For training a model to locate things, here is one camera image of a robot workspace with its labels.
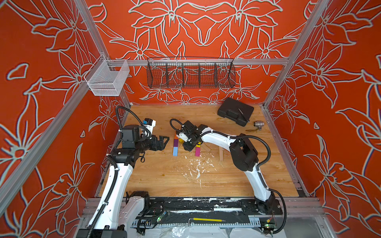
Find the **light blue block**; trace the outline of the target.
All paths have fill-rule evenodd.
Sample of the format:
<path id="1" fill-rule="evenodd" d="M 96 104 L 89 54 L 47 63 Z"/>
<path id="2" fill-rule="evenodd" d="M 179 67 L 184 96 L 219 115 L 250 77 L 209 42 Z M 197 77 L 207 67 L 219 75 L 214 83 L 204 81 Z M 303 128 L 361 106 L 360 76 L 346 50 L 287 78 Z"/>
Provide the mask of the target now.
<path id="1" fill-rule="evenodd" d="M 177 146 L 174 146 L 173 147 L 173 156 L 177 156 L 178 155 L 178 147 Z"/>

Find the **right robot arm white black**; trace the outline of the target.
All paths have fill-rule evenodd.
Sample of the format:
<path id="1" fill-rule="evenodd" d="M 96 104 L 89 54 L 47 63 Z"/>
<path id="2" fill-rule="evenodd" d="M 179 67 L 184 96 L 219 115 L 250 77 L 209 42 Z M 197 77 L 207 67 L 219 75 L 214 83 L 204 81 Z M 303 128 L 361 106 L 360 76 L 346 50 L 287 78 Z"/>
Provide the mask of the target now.
<path id="1" fill-rule="evenodd" d="M 192 151 L 199 143 L 204 142 L 228 150 L 235 167 L 244 172 L 250 182 L 259 213 L 270 214 L 277 209 L 286 213 L 285 209 L 282 210 L 285 206 L 281 206 L 284 203 L 281 194 L 269 188 L 261 171 L 261 166 L 271 158 L 271 148 L 263 139 L 246 134 L 229 135 L 213 130 L 206 125 L 197 127 L 190 121 L 182 123 L 178 119 L 170 119 L 169 124 L 176 131 L 176 135 L 184 141 L 183 148 L 186 151 Z M 265 147 L 267 156 L 264 160 L 259 160 L 259 153 L 251 139 L 260 142 Z"/>

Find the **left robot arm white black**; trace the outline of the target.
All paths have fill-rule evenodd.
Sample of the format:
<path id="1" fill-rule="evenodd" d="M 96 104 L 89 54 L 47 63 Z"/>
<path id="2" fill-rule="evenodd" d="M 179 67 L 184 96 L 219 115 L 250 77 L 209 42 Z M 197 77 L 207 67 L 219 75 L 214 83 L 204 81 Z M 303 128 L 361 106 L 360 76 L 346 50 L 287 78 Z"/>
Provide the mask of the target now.
<path id="1" fill-rule="evenodd" d="M 126 197 L 126 187 L 137 161 L 145 161 L 146 151 L 163 151 L 169 142 L 167 136 L 155 136 L 156 122 L 146 118 L 141 120 L 130 109 L 116 107 L 116 116 L 120 110 L 133 115 L 138 123 L 124 126 L 118 120 L 120 138 L 106 158 L 110 162 L 109 179 L 105 185 L 99 204 L 85 229 L 78 230 L 78 238 L 126 238 L 132 229 L 140 235 L 154 228 L 165 213 L 162 202 L 152 204 L 147 191 L 135 191 L 122 205 Z"/>

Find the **natural wood block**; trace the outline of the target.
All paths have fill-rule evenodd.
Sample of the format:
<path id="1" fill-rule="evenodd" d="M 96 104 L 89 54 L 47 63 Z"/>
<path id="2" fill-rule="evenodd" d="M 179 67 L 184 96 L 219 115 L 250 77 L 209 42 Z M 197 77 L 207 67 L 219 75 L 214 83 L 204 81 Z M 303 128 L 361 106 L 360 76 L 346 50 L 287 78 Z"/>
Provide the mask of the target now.
<path id="1" fill-rule="evenodd" d="M 202 148 L 204 151 L 206 151 L 207 153 L 210 153 L 210 152 L 211 152 L 211 149 L 210 149 L 207 145 L 205 145 L 205 144 L 202 144 L 202 145 L 201 145 L 201 148 Z"/>
<path id="2" fill-rule="evenodd" d="M 222 147 L 219 147 L 219 161 L 223 161 L 224 160 L 224 150 Z"/>

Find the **magenta block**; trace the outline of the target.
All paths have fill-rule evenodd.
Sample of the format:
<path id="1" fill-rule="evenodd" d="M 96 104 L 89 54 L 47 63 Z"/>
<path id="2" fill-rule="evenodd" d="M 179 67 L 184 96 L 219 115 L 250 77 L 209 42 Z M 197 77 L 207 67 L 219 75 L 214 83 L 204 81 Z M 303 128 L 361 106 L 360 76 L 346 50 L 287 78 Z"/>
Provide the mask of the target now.
<path id="1" fill-rule="evenodd" d="M 196 156 L 196 157 L 200 157 L 200 153 L 201 153 L 201 148 L 200 148 L 200 147 L 197 147 L 197 148 L 195 149 L 195 156 Z"/>

